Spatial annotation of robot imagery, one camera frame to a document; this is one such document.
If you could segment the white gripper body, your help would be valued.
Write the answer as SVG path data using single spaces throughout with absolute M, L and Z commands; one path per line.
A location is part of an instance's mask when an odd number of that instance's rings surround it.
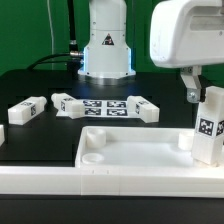
M 157 67 L 224 63 L 223 0 L 167 0 L 151 19 L 150 57 Z

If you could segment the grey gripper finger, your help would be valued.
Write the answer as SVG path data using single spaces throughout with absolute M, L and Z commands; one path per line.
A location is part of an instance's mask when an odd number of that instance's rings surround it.
M 204 89 L 199 80 L 201 73 L 201 66 L 189 66 L 180 69 L 181 78 L 187 89 L 187 101 L 190 103 L 199 103 L 205 100 Z

